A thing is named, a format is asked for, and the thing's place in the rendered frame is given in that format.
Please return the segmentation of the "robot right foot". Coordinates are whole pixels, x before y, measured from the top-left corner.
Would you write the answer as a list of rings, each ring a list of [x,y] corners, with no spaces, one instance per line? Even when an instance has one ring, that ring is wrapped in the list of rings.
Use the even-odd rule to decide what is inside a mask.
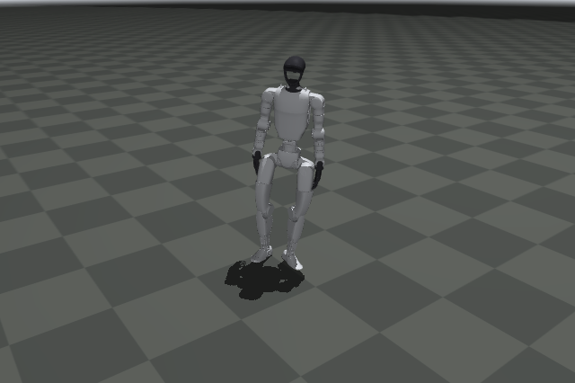
[[[254,263],[259,263],[264,261],[268,256],[272,255],[272,247],[270,246],[270,249],[265,251],[265,248],[261,248],[256,254],[254,254],[251,257],[251,261]]]

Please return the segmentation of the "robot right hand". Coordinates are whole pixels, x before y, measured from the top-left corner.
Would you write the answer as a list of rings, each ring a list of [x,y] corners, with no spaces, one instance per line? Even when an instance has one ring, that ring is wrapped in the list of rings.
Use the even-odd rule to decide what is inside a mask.
[[[256,174],[258,174],[258,169],[259,169],[259,159],[261,159],[261,152],[260,151],[256,151],[255,152],[255,156],[252,155],[253,158],[253,166],[255,169]]]

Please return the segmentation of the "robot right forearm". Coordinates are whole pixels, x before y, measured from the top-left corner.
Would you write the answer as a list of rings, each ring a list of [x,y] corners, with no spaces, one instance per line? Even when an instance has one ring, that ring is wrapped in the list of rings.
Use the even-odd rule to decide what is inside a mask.
[[[256,136],[255,136],[255,140],[254,140],[254,148],[252,149],[252,153],[254,156],[255,156],[256,151],[260,151],[261,155],[262,155],[262,149],[264,147],[265,137],[267,136],[266,130],[258,129],[259,120],[257,122],[257,128],[256,128],[256,133],[255,133]]]

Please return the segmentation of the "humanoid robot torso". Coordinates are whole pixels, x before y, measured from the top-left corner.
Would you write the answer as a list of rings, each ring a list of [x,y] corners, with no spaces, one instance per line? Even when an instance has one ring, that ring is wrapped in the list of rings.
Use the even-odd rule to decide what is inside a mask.
[[[277,153],[277,166],[286,169],[297,169],[301,148],[296,140],[303,137],[309,125],[311,105],[310,90],[297,87],[300,92],[291,93],[286,90],[288,85],[280,85],[276,90],[274,102],[274,124],[279,138],[283,138],[282,146]]]

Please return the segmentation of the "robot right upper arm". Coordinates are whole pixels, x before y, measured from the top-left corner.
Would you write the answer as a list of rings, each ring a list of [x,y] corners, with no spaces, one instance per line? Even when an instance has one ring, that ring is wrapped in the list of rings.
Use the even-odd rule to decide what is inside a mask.
[[[261,118],[258,123],[258,129],[269,130],[271,122],[269,121],[272,101],[278,88],[267,88],[261,96]]]

